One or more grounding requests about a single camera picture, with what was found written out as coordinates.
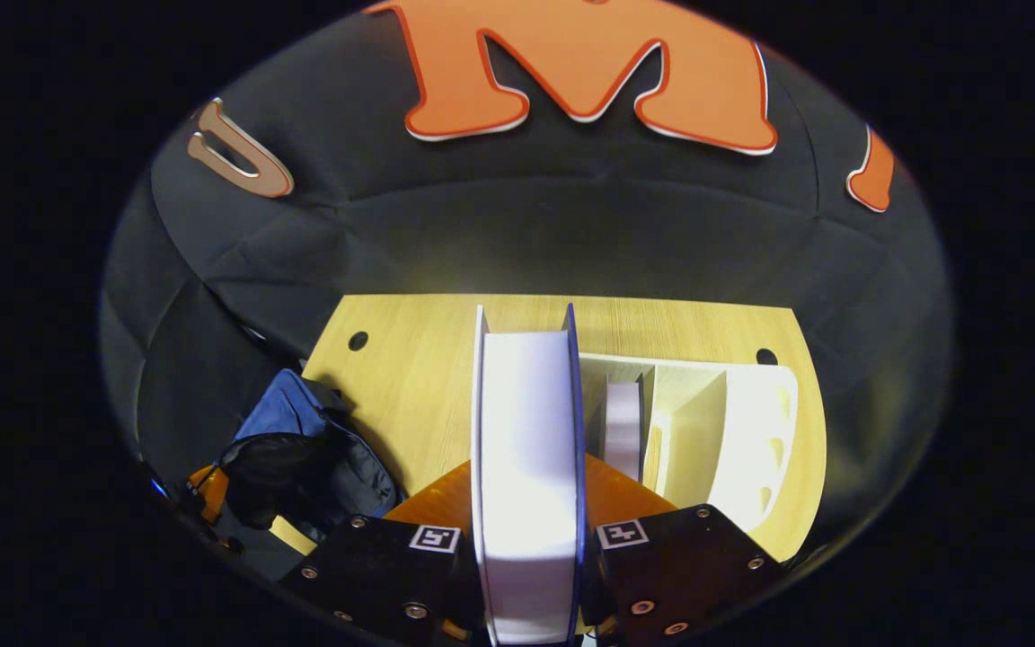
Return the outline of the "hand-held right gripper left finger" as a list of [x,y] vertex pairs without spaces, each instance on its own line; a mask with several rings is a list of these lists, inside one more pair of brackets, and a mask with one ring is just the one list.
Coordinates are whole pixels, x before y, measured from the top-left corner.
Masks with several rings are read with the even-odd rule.
[[484,646],[471,475],[463,462],[381,518],[346,518],[282,589],[392,646]]

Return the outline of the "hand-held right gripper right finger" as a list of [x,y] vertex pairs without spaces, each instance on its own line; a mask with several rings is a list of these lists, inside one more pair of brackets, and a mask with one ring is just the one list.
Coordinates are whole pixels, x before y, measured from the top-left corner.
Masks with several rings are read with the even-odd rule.
[[582,619],[596,643],[677,643],[758,602],[783,565],[710,504],[679,508],[586,457]]

